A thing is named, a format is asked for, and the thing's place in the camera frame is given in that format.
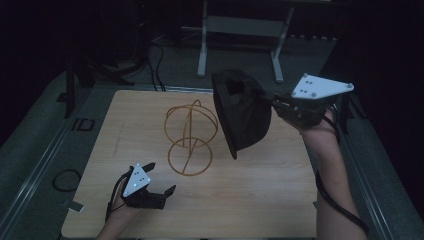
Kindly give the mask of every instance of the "black wire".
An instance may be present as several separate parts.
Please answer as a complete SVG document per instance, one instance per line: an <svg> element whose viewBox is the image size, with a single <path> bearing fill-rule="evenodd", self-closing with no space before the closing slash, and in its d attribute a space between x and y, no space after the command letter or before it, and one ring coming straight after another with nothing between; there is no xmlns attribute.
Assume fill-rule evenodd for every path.
<svg viewBox="0 0 424 240"><path fill-rule="evenodd" d="M155 77L154 77L154 73L153 73L153 66L152 66L152 63L150 62L150 59L147 59L147 66L149 66L149 68L150 68L150 76L152 78L152 85L155 88L155 91L157 91L158 88L156 87Z"/></svg>
<svg viewBox="0 0 424 240"><path fill-rule="evenodd" d="M109 214L110 213L112 213L112 212L114 212L114 211L116 211L116 210L118 210L118 209L120 209L121 207L123 207L125 205L125 203L123 203L123 204L121 204L121 206L119 206L119 207L116 207L115 209L113 209L113 210L110 210L109 211Z"/></svg>
<svg viewBox="0 0 424 240"><path fill-rule="evenodd" d="M77 170L74 170L74 169L63 170L62 172L56 174L56 176L53 178L53 181L52 181L53 188L56 189L59 192L73 192L73 191L76 191L78 189L78 184L77 184L77 187L71 188L71 189L63 189L63 188L60 188L60 187L57 186L57 184L56 184L57 179L62 174L67 173L67 172L75 173L78 176L78 183L81 181L81 174Z"/></svg>
<svg viewBox="0 0 424 240"><path fill-rule="evenodd" d="M337 142L340 142L340 136L339 136L339 130L336 126L336 124L333 123L333 121L331 121L327 116L323 115L322 119L324 121L326 121L333 129L334 131L336 131L336 138L337 138Z"/></svg>
<svg viewBox="0 0 424 240"><path fill-rule="evenodd" d="M152 45L160 49L160 57L159 57L159 61L158 61L157 65L156 65L156 71L155 71L155 73L156 73L156 79L158 80L159 85L160 85L162 91L163 92L166 92L165 85L163 85L163 83L162 83L162 81L161 81L161 79L159 77L159 66L160 66L160 63L162 62L162 59L163 59L163 48L160 45L158 45L156 43L153 43L153 42L152 42Z"/></svg>
<svg viewBox="0 0 424 240"><path fill-rule="evenodd" d="M129 177L129 176L131 175L132 170L133 170L133 168L131 167L131 168L130 168L130 170L129 170L128 172L126 172L125 174L123 174L123 175L122 175L122 176L118 179L118 181L115 183L115 186L113 187L112 195L110 196L110 201L109 201L109 203L108 203L108 205L107 205L105 221L109 218L109 215L110 215L113 211L115 211L115 210L117 210L117 209L121 208L121 207L125 204L125 203L124 203L123 205L121 205L121 206L119 206L119 207L117 207L117 208L115 208L115 209L112 209L112 205L113 205L113 202L114 202L114 200L115 200L116 190L118 189L119 184L121 184L121 181L122 181L124 178L127 178L127 177Z"/></svg>
<svg viewBox="0 0 424 240"><path fill-rule="evenodd" d="M330 204L334 209L336 209L338 212L340 212L343 216L348 218L351 222L356 224L358 227L362 229L362 231L365 232L365 234L368 236L369 234L369 228L365 222L363 222L360 218L349 212L348 210L344 209L340 205L338 205L334 199L328 194L327 190L325 190L324 184L321 180L320 174L317 171L315 176L316 184L318 191L321 193L322 197Z"/></svg>
<svg viewBox="0 0 424 240"><path fill-rule="evenodd" d="M337 126L337 124L339 124L339 110L337 109L336 104L333 104L332 106L330 106L330 110L333 113L334 125Z"/></svg>

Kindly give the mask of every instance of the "table leg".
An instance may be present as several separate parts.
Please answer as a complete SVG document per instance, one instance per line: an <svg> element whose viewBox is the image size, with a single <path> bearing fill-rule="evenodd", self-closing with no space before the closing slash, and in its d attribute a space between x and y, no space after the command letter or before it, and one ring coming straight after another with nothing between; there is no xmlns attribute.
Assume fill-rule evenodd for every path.
<svg viewBox="0 0 424 240"><path fill-rule="evenodd" d="M287 34L287 30L289 29L291 18L293 16L293 11L294 11L294 8L291 7L288 11L286 21L281 28L281 34L278 38L278 45L275 48L275 50L271 51L271 61L272 61L272 66L274 68L275 81L277 83L281 83L284 81L283 73L281 71L279 56L280 56L281 48L283 47L284 40L286 39L286 34Z"/></svg>

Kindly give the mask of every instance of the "wire ring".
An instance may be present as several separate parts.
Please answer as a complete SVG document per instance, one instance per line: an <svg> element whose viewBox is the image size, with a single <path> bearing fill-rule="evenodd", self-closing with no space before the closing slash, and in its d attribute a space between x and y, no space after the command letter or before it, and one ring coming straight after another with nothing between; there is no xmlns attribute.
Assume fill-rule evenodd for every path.
<svg viewBox="0 0 424 240"><path fill-rule="evenodd" d="M188 113L185 117L185 124L184 124L183 132L182 132L183 136L182 136L182 138L175 141L169 135L168 130L167 130L167 126L168 126L168 120L169 120L170 116L179 109L187 109ZM207 141L204 141L200 138L193 136L193 132L192 132L192 130L193 130L192 129L192 127L193 127L193 125L192 125L193 111L200 113L201 115L205 116L207 119L209 119L209 121L214 126L214 133L212 134L212 136ZM211 110L209 110L206 107L203 107L202 103L198 99L195 100L192 104L177 106L177 107L173 107L173 108L169 109L168 112L166 113L166 119L165 119L165 123L164 123L164 131L165 131L166 137L172 142L172 145L171 145L171 147L169 148L169 151L168 151L168 163L171 166L172 170L174 170L176 173L181 174L183 176L196 176L196 175L199 175L199 174L205 172L210 167L210 165L212 164L213 153L212 153L212 149L210 148L210 146L208 144L209 144L209 142L211 142L215 138L216 134L218 133L218 118L215 116L215 114ZM172 162L171 162L171 152L172 152L172 149L175 146L186 148L189 151L188 158L187 158L187 160L184 164L184 168L181 171L178 170L174 165L172 165ZM198 149L200 147L204 147L204 146L206 146L208 148L209 155L210 155L209 162L207 163L206 167L204 167L202 170L195 172L195 173L186 173L188 163L191 160L191 157L192 157L194 150Z"/></svg>
<svg viewBox="0 0 424 240"><path fill-rule="evenodd" d="M60 192L73 192L73 191L76 191L78 189L78 185L77 185L77 187L71 188L71 189L63 189L63 188L60 188L60 187L57 186L57 184L56 184L57 179L61 175L65 174L67 172L73 172L73 173L75 173L78 176L78 185L79 185L79 182L81 181L81 174L77 170L74 170L74 169L63 170L62 172L59 172L58 174L56 174L56 176L53 178L53 181L52 181L53 188L56 189L57 191L60 191Z"/></svg>

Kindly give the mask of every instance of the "wire sculpture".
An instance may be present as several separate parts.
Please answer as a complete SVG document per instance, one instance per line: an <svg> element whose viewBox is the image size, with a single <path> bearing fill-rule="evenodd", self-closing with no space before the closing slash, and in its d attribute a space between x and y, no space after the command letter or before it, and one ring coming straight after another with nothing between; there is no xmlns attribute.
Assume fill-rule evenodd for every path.
<svg viewBox="0 0 424 240"><path fill-rule="evenodd" d="M170 120L171 116L179 110L180 111L186 110L187 114L185 115L185 119L182 119L184 121L184 123L183 123L184 127L182 128L182 137L177 139L177 140L174 140L171 137L171 134L169 133L169 125L170 125L170 122L171 122L171 120ZM196 117L204 116L204 117L206 117L206 119L208 119L210 121L210 123L212 123L213 133L212 133L211 137L209 137L209 139L203 140L203 139L195 136L194 129L193 129L193 121L200 122L200 119L198 119L198 120L193 119L195 116ZM183 175L183 176L196 176L196 175L199 175L199 174L205 172L210 167L210 165L212 164L213 153L212 153L211 147L208 144L215 138L215 136L218 132L218 119L211 110L202 106L200 100L195 100L192 104L189 104L189 105L177 106L177 107L173 107L173 108L169 109L168 112L166 113L164 130L165 130L166 137L172 142L172 145L171 145L171 147L169 148L169 151L168 151L168 163L176 173ZM187 159L185 160L185 163L184 163L184 166L182 167L182 170L178 170L178 167L175 166L175 164L173 164L172 163L173 161L171 160L171 158L172 158L171 155L172 155L172 152L173 152L175 146L178 146L178 147L181 147L183 149L188 150L188 155L186 156ZM189 165L190 160L192 160L194 150L202 148L202 147L206 147L207 150L209 151L209 159L207 160L206 166L201 168L201 170L189 172L187 167Z"/></svg>

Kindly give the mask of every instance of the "wooden table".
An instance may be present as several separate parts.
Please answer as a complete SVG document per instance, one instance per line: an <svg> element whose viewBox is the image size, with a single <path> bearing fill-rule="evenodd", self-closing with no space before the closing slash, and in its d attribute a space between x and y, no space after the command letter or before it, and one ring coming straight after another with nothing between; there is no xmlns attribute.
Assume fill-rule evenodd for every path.
<svg viewBox="0 0 424 240"><path fill-rule="evenodd" d="M167 154L172 143L164 133L166 113L196 99L215 112L208 93L122 90L115 94L74 198L84 209L69 211L63 236L95 237L104 224L117 179L129 166L150 162L156 163L148 173L150 192L163 193L174 184L177 188L163 210L143 210L122 237L315 236L312 167L301 136L274 113L266 137L239 151L237 160L231 158L219 127L209 143L213 162L204 173L187 177L171 169ZM193 121L202 126L204 120Z"/></svg>

